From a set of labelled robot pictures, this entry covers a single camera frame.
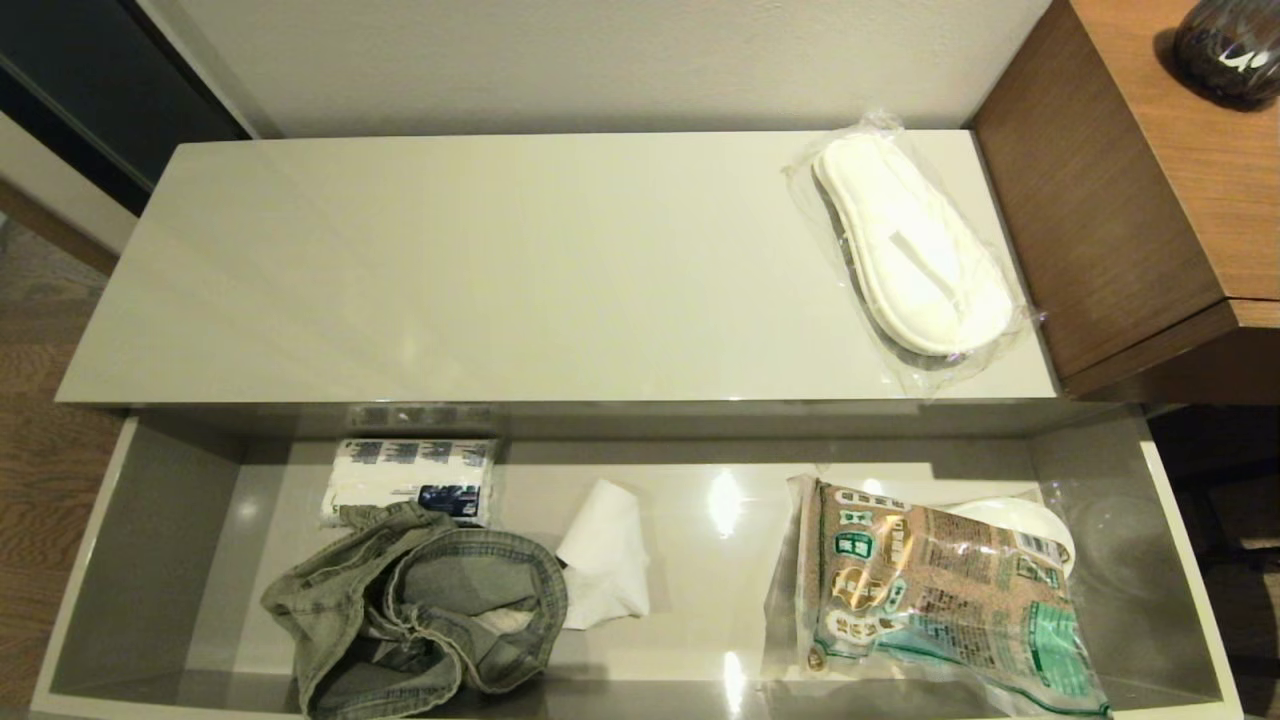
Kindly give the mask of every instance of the white tissue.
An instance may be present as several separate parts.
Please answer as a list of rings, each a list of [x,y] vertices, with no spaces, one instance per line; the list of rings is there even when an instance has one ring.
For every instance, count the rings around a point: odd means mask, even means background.
[[[568,565],[566,629],[585,630],[614,618],[649,614],[649,553],[636,496],[596,480],[556,555]]]

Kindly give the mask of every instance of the slippers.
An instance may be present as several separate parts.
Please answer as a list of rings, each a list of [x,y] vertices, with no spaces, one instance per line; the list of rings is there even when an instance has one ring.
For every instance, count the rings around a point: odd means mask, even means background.
[[[818,154],[814,174],[886,334],[919,355],[948,356],[1006,332],[1014,300],[995,258],[893,142],[842,137]]]

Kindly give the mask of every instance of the dark vase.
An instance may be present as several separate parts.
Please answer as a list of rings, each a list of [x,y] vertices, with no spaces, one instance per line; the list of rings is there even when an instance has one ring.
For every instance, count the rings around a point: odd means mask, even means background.
[[[1280,0],[1201,0],[1178,28],[1178,68],[1238,102],[1280,95]]]

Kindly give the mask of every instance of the denim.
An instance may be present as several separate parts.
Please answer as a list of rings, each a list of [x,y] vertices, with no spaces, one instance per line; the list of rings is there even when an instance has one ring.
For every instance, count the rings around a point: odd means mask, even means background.
[[[403,717],[463,683],[504,693],[547,666],[568,606],[550,551],[416,502],[340,518],[352,533],[262,594],[293,637],[305,717]]]

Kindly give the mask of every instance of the open drawer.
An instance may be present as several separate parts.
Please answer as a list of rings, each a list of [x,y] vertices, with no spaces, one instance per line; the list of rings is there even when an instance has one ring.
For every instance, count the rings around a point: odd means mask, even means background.
[[[973,406],[974,418],[991,413]],[[564,632],[540,679],[460,694],[458,717],[982,717],[948,685],[832,694],[768,680],[764,600],[790,514],[785,480],[820,470],[915,503],[1039,492],[1078,548],[1071,592],[1120,717],[1239,719],[1169,482],[1125,409],[1030,437],[522,441],[495,469],[500,527],[554,547],[598,478],[644,511],[653,612]],[[259,607],[321,529],[334,451],[132,418],[68,584],[33,707],[83,717],[296,714],[292,642]]]

